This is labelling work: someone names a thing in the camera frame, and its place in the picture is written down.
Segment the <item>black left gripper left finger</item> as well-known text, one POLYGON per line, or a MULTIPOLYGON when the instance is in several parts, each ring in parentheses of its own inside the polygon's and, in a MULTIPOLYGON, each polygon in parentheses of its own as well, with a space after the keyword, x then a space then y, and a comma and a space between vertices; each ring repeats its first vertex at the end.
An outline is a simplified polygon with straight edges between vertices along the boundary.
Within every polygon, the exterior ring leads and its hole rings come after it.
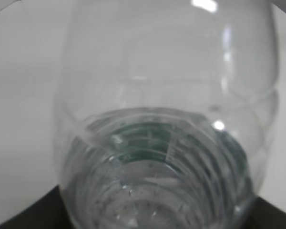
POLYGON ((58 186, 21 213, 0 224, 0 229, 72 228, 58 186))

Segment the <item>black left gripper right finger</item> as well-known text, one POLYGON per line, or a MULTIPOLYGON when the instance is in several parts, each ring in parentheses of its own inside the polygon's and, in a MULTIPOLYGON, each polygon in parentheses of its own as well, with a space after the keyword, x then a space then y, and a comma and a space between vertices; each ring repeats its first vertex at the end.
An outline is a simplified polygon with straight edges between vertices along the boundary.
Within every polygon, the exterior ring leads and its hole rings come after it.
POLYGON ((247 229, 286 229, 286 213, 258 197, 249 217, 247 229))

